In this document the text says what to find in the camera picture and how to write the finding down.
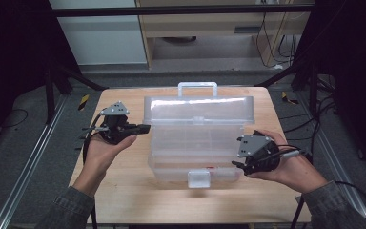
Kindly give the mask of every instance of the gray sleeve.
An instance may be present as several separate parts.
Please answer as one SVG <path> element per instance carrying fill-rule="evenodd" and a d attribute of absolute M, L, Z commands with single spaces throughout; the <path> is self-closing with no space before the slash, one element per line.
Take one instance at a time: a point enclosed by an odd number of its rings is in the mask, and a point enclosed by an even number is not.
<path fill-rule="evenodd" d="M 86 228 L 93 205 L 93 198 L 69 187 L 65 194 L 54 200 L 49 212 L 35 228 Z"/>
<path fill-rule="evenodd" d="M 312 215 L 313 228 L 366 228 L 366 219 L 349 203 L 333 181 L 303 197 Z"/>

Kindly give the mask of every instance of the hand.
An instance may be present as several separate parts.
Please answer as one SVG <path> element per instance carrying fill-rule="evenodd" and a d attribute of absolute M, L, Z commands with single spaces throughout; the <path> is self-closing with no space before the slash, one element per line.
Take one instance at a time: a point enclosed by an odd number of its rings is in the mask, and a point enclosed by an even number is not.
<path fill-rule="evenodd" d="M 279 134 L 269 131 L 259 131 L 263 135 L 271 137 L 276 145 L 286 145 L 286 140 Z M 280 146 L 280 150 L 289 149 L 288 146 Z M 293 156 L 281 158 L 278 167 L 271 172 L 258 172 L 248 175 L 251 178 L 260 178 L 276 181 L 287 185 L 300 193 L 309 193 L 324 186 L 328 181 L 308 161 L 305 156 Z"/>
<path fill-rule="evenodd" d="M 93 197 L 115 157 L 136 140 L 136 135 L 123 139 L 117 145 L 107 143 L 100 135 L 93 135 L 89 144 L 85 165 L 72 185 L 73 188 Z"/>

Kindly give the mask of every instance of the gray floor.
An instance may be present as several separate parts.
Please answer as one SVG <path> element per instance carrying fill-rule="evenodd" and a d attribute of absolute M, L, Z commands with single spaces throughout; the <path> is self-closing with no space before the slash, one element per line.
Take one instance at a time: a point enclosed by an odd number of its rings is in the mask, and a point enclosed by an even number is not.
<path fill-rule="evenodd" d="M 195 42 L 172 42 L 159 39 L 156 42 L 153 66 L 150 70 L 124 70 L 114 73 L 89 73 L 86 77 L 101 85 L 110 87 L 174 87 L 180 81 L 215 81 L 218 85 L 253 85 L 279 70 L 265 68 L 257 55 L 250 37 L 197 37 Z M 269 92 L 283 130 L 289 130 L 309 119 L 302 104 L 284 102 L 281 93 L 303 101 L 307 91 L 291 92 L 288 87 L 291 77 L 273 85 Z M 65 110 L 59 119 L 44 154 L 21 198 L 11 220 L 12 224 L 36 223 L 51 205 L 52 199 L 64 191 L 75 162 L 81 140 L 76 137 L 82 128 L 89 126 L 100 92 L 93 91 L 76 81 L 71 82 L 73 92 L 68 96 Z M 77 107 L 81 97 L 90 95 L 83 111 Z M 319 98 L 327 96 L 319 93 Z M 46 121 L 45 91 L 38 88 L 17 98 L 13 109 L 28 112 L 20 124 L 3 128 L 0 132 L 0 210 L 26 164 L 31 151 L 41 134 Z M 25 117 L 24 112 L 14 111 L 6 125 L 15 124 Z M 366 160 L 356 154 L 356 145 L 344 128 L 341 119 L 330 110 L 321 117 L 320 133 L 330 141 L 335 156 L 344 167 L 351 181 L 366 192 Z M 310 149 L 311 140 L 298 140 L 310 136 L 312 125 L 286 134 L 289 142 L 304 149 Z M 317 137 L 314 147 L 315 167 L 327 178 L 338 179 L 325 155 L 325 144 Z"/>

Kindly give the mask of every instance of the person's left hand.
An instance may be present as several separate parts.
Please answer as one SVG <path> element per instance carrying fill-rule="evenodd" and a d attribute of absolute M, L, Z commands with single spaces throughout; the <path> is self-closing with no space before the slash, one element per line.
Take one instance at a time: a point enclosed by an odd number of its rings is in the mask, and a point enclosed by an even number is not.
<path fill-rule="evenodd" d="M 93 135 L 89 144 L 85 165 L 72 185 L 73 188 L 93 197 L 115 157 L 136 140 L 136 135 L 123 139 L 117 145 L 107 143 L 100 135 Z"/>

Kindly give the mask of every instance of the white wall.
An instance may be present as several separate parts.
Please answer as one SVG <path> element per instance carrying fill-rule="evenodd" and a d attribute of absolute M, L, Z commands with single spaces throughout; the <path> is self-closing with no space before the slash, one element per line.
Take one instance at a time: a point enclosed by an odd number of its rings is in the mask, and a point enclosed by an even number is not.
<path fill-rule="evenodd" d="M 54 9 L 135 7 L 134 0 L 50 0 Z M 146 64 L 137 16 L 60 17 L 79 65 Z"/>

